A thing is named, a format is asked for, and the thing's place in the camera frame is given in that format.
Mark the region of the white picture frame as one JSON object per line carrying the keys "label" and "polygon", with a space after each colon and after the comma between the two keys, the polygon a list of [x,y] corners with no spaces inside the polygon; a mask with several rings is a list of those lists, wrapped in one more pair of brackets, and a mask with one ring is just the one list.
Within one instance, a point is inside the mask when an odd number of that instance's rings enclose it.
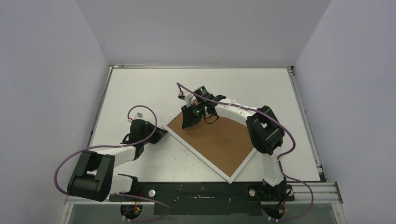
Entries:
{"label": "white picture frame", "polygon": [[226,118],[182,129],[181,100],[161,107],[162,128],[169,134],[162,143],[161,181],[252,182],[262,176],[262,162],[245,126]]}

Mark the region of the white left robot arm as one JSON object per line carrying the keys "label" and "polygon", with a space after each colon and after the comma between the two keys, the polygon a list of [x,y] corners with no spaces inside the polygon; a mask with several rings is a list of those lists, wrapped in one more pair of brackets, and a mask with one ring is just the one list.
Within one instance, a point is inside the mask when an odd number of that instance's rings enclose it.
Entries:
{"label": "white left robot arm", "polygon": [[110,195],[121,194],[128,201],[135,200],[141,195],[138,178],[117,174],[114,169],[137,160],[146,144],[157,144],[167,134],[149,121],[133,120],[120,147],[80,154],[67,186],[68,195],[102,202]]}

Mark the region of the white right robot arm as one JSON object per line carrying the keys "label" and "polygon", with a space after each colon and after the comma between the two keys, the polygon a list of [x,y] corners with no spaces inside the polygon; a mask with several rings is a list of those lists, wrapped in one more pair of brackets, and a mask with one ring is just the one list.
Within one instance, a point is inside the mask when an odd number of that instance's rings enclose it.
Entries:
{"label": "white right robot arm", "polygon": [[283,143],[285,131],[277,124],[277,118],[268,106],[248,107],[230,100],[226,96],[209,93],[204,86],[193,93],[179,90],[178,98],[185,102],[182,110],[182,128],[190,128],[202,119],[227,118],[247,128],[253,147],[262,154],[265,174],[264,194],[269,200],[276,200],[283,193],[280,184],[286,182],[274,156],[276,148]]}

